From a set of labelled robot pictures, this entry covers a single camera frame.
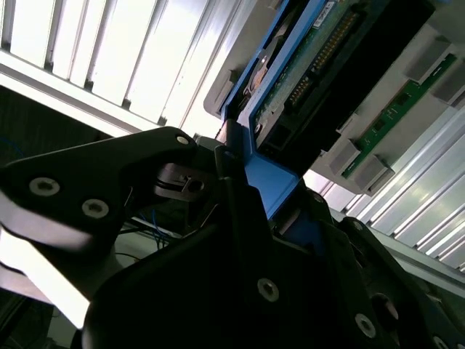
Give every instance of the gray panel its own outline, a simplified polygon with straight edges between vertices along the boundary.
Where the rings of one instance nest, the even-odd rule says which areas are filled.
[[[441,262],[452,268],[458,268],[465,261],[465,240],[455,246],[449,253],[440,259]]]
[[[448,149],[433,165],[428,166],[418,180],[390,205],[388,210],[373,223],[373,227],[390,234],[405,219],[411,216],[423,203],[454,177],[465,171],[465,135]]]
[[[367,159],[355,170],[350,177],[361,190],[368,190],[385,172],[387,167],[375,156],[368,156]]]
[[[343,140],[334,151],[334,160],[329,164],[329,168],[335,175],[341,173],[357,158],[360,151],[351,140]]]
[[[357,118],[355,120],[351,119],[349,127],[342,128],[339,141],[327,154],[317,159],[312,165],[314,171],[353,193],[376,195],[377,190],[383,187],[383,183],[373,187],[371,191],[369,191],[369,187],[366,188],[366,190],[361,190],[352,178],[346,180],[340,175],[334,174],[328,165],[334,160],[334,156],[337,155],[335,149],[344,141],[358,139],[379,115],[382,109],[389,104],[395,94],[405,86],[407,78],[403,75],[403,72],[411,62],[418,57],[419,52],[423,52],[438,36],[439,33],[429,25],[425,25],[418,32],[401,56],[392,64],[391,68],[384,74],[383,78],[357,108],[356,114],[354,114]],[[385,135],[383,140],[371,151],[371,154],[377,156],[383,163],[391,167],[397,173],[399,169],[402,169],[402,166],[397,165],[397,168],[395,168],[395,164],[397,164],[405,152],[416,143],[417,139],[425,133],[438,118],[441,118],[441,115],[446,109],[447,105],[443,101],[431,94],[426,94],[414,105],[409,113],[398,122],[395,128]]]
[[[454,45],[465,48],[465,1],[453,0],[447,2],[449,4],[437,8],[437,11],[430,18],[429,24],[452,41]]]
[[[429,237],[418,250],[431,257],[437,257],[447,249],[460,235],[464,234],[461,226],[465,222],[465,212],[462,210],[450,222],[439,229],[433,236]]]
[[[217,78],[211,85],[211,88],[203,101],[205,110],[211,115],[221,118],[217,112],[218,103],[215,101],[219,100],[218,96],[227,89],[228,83],[226,82],[226,76],[228,75],[228,72],[232,72],[234,76],[240,76],[244,68],[247,66],[247,63],[255,53],[256,48],[260,45],[260,42],[262,42],[263,36],[266,34],[273,19],[275,18],[275,2],[275,0],[256,2],[246,24],[240,31],[236,42],[232,46],[221,71],[218,73]]]
[[[397,200],[403,191],[421,176],[422,168],[434,163],[441,155],[442,149],[450,146],[450,139],[456,135],[458,129],[465,126],[464,113],[465,111],[457,113],[454,108],[448,108],[392,166],[397,174],[368,204],[366,201],[362,203],[364,207],[357,219],[363,222],[375,220]]]
[[[439,63],[449,53],[450,42],[443,36],[437,37],[417,58],[405,75],[423,84]]]
[[[465,91],[465,62],[462,61],[457,68],[448,74],[448,76],[441,81],[434,96],[446,102],[449,105],[453,105],[457,99]]]
[[[452,212],[460,209],[464,204],[465,177],[452,185],[441,197],[437,198],[430,207],[425,209],[409,226],[396,235],[396,239],[414,246],[429,233],[434,233],[438,225],[447,219]]]

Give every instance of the metal bar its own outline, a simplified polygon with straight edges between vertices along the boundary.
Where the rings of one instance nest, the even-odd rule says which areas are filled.
[[[158,120],[206,5],[206,0],[191,3],[171,0],[167,3],[136,67],[132,82],[135,88],[129,98],[131,111],[147,119]],[[169,120],[170,115],[166,114],[166,118]]]
[[[122,269],[114,253],[92,266],[72,265],[57,259],[48,250],[16,237],[2,226],[0,262],[21,270],[77,329],[84,325],[92,295]]]
[[[52,58],[53,74],[60,78],[70,77],[85,9],[86,0],[65,1],[62,6]]]
[[[330,210],[335,220],[341,221],[344,218],[344,214],[341,212]],[[459,270],[452,269],[448,265],[426,256],[373,228],[370,228],[370,230],[405,271],[465,298],[465,275]]]
[[[0,37],[1,37],[1,48],[2,49],[9,50],[12,44],[13,19],[15,18],[15,5],[16,5],[16,0],[3,0],[1,2]]]
[[[204,137],[215,138],[218,130],[221,129],[222,121],[205,111],[203,101],[255,6],[256,1],[216,1],[216,9],[213,9],[214,12],[212,13],[214,20],[211,21],[211,27],[209,26],[206,34],[201,34],[201,36],[204,36],[204,39],[200,39],[198,43],[202,48],[200,50],[195,49],[195,54],[193,54],[191,61],[183,65],[180,73],[185,73],[186,80],[191,82],[186,83],[185,80],[181,85],[173,89],[163,115],[168,115],[169,113],[170,118],[173,115],[174,117],[171,120],[173,125],[175,125],[175,122],[181,116],[179,113],[185,109],[184,115],[181,116],[179,127],[189,135],[197,133]],[[215,42],[215,39],[210,39],[210,31],[215,33],[214,36],[217,38],[217,42]],[[208,61],[205,64],[203,72],[192,71],[190,67],[197,65],[199,62],[205,60],[206,57],[208,57]],[[200,83],[197,83],[197,86],[194,87],[194,81],[198,77],[200,77],[200,80],[198,80]],[[185,102],[178,103],[176,100],[178,93],[185,95],[185,88],[191,89],[191,91],[195,90],[192,100],[187,105],[185,105]]]
[[[405,152],[392,166],[396,175],[373,198],[365,197],[351,210],[350,215],[364,223],[376,220],[389,207],[390,203],[402,193],[403,186],[409,180],[416,180],[418,171],[433,157],[461,127],[461,113],[448,108],[433,125]]]
[[[116,105],[123,102],[155,3],[156,0],[140,1],[138,6],[129,0],[116,3],[95,63],[92,91],[96,95]]]
[[[162,113],[162,116],[168,119],[168,125],[182,127],[190,109],[194,107],[197,94],[201,89],[205,89],[203,81],[207,75],[211,74],[212,65],[214,62],[226,60],[226,57],[218,57],[217,53],[220,47],[223,47],[223,50],[230,49],[227,46],[228,43],[224,43],[222,40],[226,34],[225,28],[229,27],[229,21],[237,13],[238,3],[239,1],[208,2]],[[249,7],[254,5],[253,1],[246,1],[246,3],[241,8],[244,8],[244,5]],[[249,13],[244,13],[244,11],[241,14],[244,16],[243,18],[249,16]],[[237,35],[240,29],[231,25],[228,31],[230,35],[234,35],[234,33]],[[199,113],[205,113],[203,109],[205,96],[206,94],[198,96],[199,101],[201,100],[201,108],[199,111],[192,112],[191,118],[194,120],[197,119]]]
[[[58,26],[62,19],[62,9],[64,0],[55,0],[52,14],[52,20],[50,22],[49,29],[49,40],[47,42],[47,48],[45,52],[44,68],[50,71],[53,68],[53,51],[55,42],[57,41]]]
[[[408,186],[385,213],[374,220],[372,226],[375,229],[388,234],[395,232],[397,226],[400,226],[417,209],[423,208],[423,203],[430,204],[430,198],[434,199],[438,191],[444,191],[444,187],[456,182],[465,173],[465,164],[461,164],[459,161],[465,151],[465,135],[460,137],[464,130],[465,127],[458,130],[459,140],[454,137],[450,148],[441,151],[440,156],[435,159],[433,164],[426,164],[422,167],[419,171],[422,173],[418,179]]]
[[[108,135],[119,137],[158,126],[8,52],[0,51],[0,83]]]
[[[76,54],[70,72],[70,81],[84,87],[89,67],[92,63],[92,53],[96,46],[100,23],[105,22],[105,0],[87,1],[84,9],[82,29],[77,38]]]
[[[16,2],[12,54],[38,67],[44,67],[54,9],[55,0]]]

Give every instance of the blue bracket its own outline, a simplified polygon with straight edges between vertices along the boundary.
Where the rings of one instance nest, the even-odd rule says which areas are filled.
[[[299,178],[293,172],[288,171],[281,165],[276,164],[257,152],[254,138],[254,117],[268,95],[268,92],[272,89],[273,84],[286,67],[287,62],[291,59],[292,54],[313,25],[325,2],[326,0],[309,0],[292,32],[289,34],[289,37],[286,39],[286,42],[278,53],[278,56],[276,56],[273,64],[265,75],[258,90],[255,91],[247,106],[238,117],[238,123],[241,124],[244,129],[243,155],[246,164],[247,180],[250,185],[258,188],[260,195],[262,196],[263,206],[268,218],[271,218],[276,213],[279,207],[292,193],[299,182]],[[254,68],[254,63],[256,62],[259,53],[264,49],[265,44],[272,35],[273,29],[278,24],[288,5],[289,0],[285,0],[281,5],[279,12],[273,20],[267,35],[260,44],[259,49],[248,63],[245,71],[240,76],[238,83],[226,99],[222,108],[223,120],[226,120],[228,117],[229,104],[232,102],[234,96],[239,93],[240,87],[243,86],[247,76]]]

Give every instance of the electronic component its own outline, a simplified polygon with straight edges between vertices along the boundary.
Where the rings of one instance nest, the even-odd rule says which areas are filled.
[[[342,177],[348,178],[366,156],[378,145],[383,137],[404,117],[411,108],[426,94],[439,78],[456,61],[456,56],[449,54],[424,80],[419,84],[413,80],[394,96],[392,102],[379,114],[371,127],[355,143],[360,150],[357,158],[344,170]]]
[[[321,151],[331,149],[339,137],[336,130],[433,10],[422,1],[409,2],[407,6],[418,14],[412,19],[405,6],[396,0],[341,1],[332,6],[320,27],[311,28],[302,39],[253,116],[261,154],[302,175]],[[319,151],[313,147],[317,144]],[[295,155],[310,146],[308,159]]]
[[[344,1],[342,3],[335,3],[328,11],[324,7],[319,16],[318,27],[311,27],[308,34],[302,39],[301,44],[297,48],[294,56],[289,61],[284,71],[275,82],[274,87],[271,89],[267,98],[262,104],[255,115],[256,124],[262,125],[260,135],[257,135],[256,143],[260,147],[262,140],[268,135],[270,129],[274,127],[275,123],[282,116],[282,113],[277,113],[282,105],[294,104],[308,89],[315,83],[313,77],[306,75],[309,70],[309,62],[315,60],[319,52],[322,51],[327,41],[330,40],[335,28],[342,22],[342,18],[346,11],[352,12],[350,9],[351,4],[356,3],[355,0]],[[277,127],[275,132],[283,133],[283,127]],[[287,137],[283,142],[271,142],[272,147],[281,148],[285,144]]]
[[[248,82],[243,89],[239,110],[242,110],[246,106],[252,95],[260,87],[260,84],[266,76],[268,69],[274,62],[276,55],[279,53],[289,33],[294,27],[301,7],[302,5],[300,4],[299,6],[295,6],[288,11],[288,14],[284,17],[279,27],[275,29],[275,34],[271,38],[270,42],[258,54],[254,64],[254,69],[251,72],[250,77],[248,78]]]
[[[245,336],[271,348],[290,341],[296,343],[290,348],[303,342],[321,348],[328,323],[337,348],[391,348],[393,339],[400,348],[412,342],[433,348],[439,337],[465,343],[361,221],[334,220],[323,197],[299,186],[271,230],[242,160],[225,145],[202,151],[206,158],[197,156],[200,149],[180,129],[161,127],[2,168],[0,286],[43,294],[77,328],[73,348],[150,348],[153,328],[176,348],[225,339],[236,347]],[[207,205],[201,201],[206,211],[198,229],[122,270],[113,243],[127,215],[166,198],[147,195],[154,183],[147,174],[168,162],[188,175],[185,159],[199,160],[195,168],[204,159],[215,165],[208,175],[216,190]],[[58,192],[44,198],[31,191],[29,179],[41,173],[62,185]],[[121,195],[127,188],[129,196]],[[78,203],[96,194],[109,211],[89,217]],[[194,286],[186,292],[186,285]],[[383,322],[386,309],[373,301],[380,294],[416,325]],[[173,326],[180,319],[187,324],[183,335]]]

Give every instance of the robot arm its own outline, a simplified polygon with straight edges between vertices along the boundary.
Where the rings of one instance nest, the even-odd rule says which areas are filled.
[[[297,188],[275,219],[288,238],[274,237],[227,146],[165,127],[17,161],[0,176],[0,259],[16,277],[3,286],[22,293],[31,281],[37,290],[23,293],[55,304],[83,348],[465,342],[364,224],[334,222],[318,194]],[[198,204],[197,231],[121,270],[111,247],[124,220],[161,195]]]

